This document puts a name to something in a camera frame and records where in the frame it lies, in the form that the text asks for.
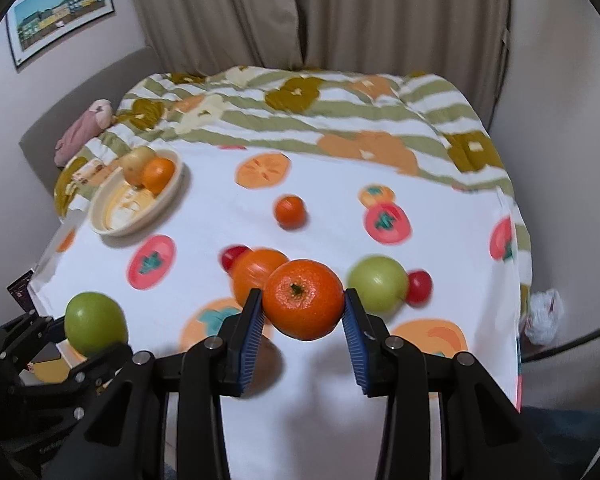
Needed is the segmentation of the green apple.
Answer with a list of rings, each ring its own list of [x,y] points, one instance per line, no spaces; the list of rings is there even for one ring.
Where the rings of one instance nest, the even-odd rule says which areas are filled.
[[[347,277],[347,288],[355,289],[364,309],[373,314],[399,309],[409,287],[403,266],[381,255],[363,258],[352,266]]]
[[[100,292],[80,292],[68,302],[64,330],[70,346],[86,358],[129,342],[122,309]]]

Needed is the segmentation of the red cherry tomato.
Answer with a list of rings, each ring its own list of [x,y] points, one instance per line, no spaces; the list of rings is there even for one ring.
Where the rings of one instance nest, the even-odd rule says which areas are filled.
[[[227,274],[230,274],[237,260],[248,252],[251,252],[251,249],[245,245],[228,246],[221,252],[220,265]]]
[[[414,270],[407,273],[408,291],[405,301],[410,306],[426,304],[432,293],[432,278],[425,270]]]

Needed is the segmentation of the large orange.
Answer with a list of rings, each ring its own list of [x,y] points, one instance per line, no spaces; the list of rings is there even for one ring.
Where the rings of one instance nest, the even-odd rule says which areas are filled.
[[[233,295],[242,307],[251,289],[262,289],[270,275],[289,259],[276,249],[258,248],[241,255],[230,269]]]

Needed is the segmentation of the large orange mandarin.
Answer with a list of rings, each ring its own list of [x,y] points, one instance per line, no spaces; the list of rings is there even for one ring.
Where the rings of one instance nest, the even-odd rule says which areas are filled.
[[[276,330],[286,336],[317,340],[331,333],[342,317],[343,284],[323,263],[292,260],[266,280],[262,308]]]

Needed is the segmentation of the small orange tomato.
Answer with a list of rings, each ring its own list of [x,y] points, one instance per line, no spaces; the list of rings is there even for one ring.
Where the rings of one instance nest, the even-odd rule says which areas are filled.
[[[286,230],[301,228],[306,223],[306,206],[297,195],[280,196],[274,205],[274,217]]]

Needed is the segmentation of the dark box on floor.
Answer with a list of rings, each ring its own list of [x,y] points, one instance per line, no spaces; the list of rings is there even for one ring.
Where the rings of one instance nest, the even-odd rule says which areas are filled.
[[[32,270],[27,270],[26,273],[20,275],[15,281],[7,286],[7,291],[12,299],[24,312],[30,312],[35,309],[33,300],[29,292],[29,283],[33,276]]]

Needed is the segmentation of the white fruit-print cloth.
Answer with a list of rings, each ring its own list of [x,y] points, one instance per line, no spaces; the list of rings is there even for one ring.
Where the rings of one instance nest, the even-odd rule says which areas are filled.
[[[454,323],[504,392],[516,396],[518,266],[490,253],[492,231],[512,213],[501,191],[462,192],[373,162],[297,153],[278,185],[244,188],[235,174],[250,151],[187,142],[175,149],[186,163],[184,184],[147,232],[103,238],[82,224],[65,252],[46,255],[33,284],[45,313],[61,316],[80,292],[101,292],[122,307],[131,347],[164,356],[178,348],[192,316],[230,296],[219,262],[227,246],[273,248],[324,263],[340,278],[358,260],[385,255],[434,282],[425,307],[400,309],[389,326],[419,318]],[[275,220],[284,195],[304,201],[301,228]],[[147,234],[172,238],[175,255],[155,286],[136,289],[126,274]],[[274,367],[272,385],[222,403],[232,477],[373,478],[386,402],[356,384],[343,331],[312,342],[272,338],[262,349]]]

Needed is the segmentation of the cream ceramic bowl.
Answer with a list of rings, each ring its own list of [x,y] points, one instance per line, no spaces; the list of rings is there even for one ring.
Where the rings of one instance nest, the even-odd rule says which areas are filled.
[[[171,181],[155,196],[143,186],[136,188],[129,185],[124,180],[119,160],[117,168],[96,192],[88,210],[91,228],[98,235],[130,235],[148,226],[173,202],[182,182],[184,162],[176,151],[152,149],[156,157],[165,157],[174,162],[175,172]]]

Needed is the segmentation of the tissue pack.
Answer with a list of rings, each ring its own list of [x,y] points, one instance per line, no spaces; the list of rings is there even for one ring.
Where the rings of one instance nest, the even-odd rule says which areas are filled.
[[[105,169],[105,164],[99,158],[93,158],[77,169],[71,179],[77,184],[86,185],[96,174]]]

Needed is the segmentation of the white crumpled bag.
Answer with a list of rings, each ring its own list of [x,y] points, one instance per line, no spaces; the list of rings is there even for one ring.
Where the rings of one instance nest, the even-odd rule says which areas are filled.
[[[522,332],[530,344],[537,347],[551,344],[557,336],[564,312],[562,297],[556,289],[532,292],[522,322]]]

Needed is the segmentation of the yellow apple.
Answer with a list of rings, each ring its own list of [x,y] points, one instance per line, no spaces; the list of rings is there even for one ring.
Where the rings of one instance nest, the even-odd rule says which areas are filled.
[[[129,185],[141,188],[145,166],[156,157],[156,152],[149,146],[139,146],[120,158],[120,167],[124,180]]]

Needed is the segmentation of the pink plush toy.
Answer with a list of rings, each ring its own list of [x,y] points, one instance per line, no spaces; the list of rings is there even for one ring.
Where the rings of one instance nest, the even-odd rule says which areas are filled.
[[[89,140],[102,134],[113,121],[111,103],[105,99],[94,101],[57,141],[54,164],[64,168]]]

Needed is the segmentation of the green striped floral quilt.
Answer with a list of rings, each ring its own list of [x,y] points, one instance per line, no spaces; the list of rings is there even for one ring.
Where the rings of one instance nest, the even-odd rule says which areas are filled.
[[[57,178],[58,216],[72,202],[87,204],[98,188],[76,170],[161,141],[365,160],[457,191],[514,194],[481,119],[438,75],[234,66],[213,76],[152,74],[125,92],[112,125]]]

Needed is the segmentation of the framed city picture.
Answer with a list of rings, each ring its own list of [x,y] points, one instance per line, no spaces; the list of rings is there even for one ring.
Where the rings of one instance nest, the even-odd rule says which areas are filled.
[[[16,0],[6,14],[7,37],[15,68],[55,42],[114,14],[114,0]]]

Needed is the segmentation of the beige curtain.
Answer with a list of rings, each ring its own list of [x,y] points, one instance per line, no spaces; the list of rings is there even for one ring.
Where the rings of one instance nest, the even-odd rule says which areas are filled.
[[[510,0],[133,0],[168,70],[235,65],[434,73],[490,122],[506,66]]]

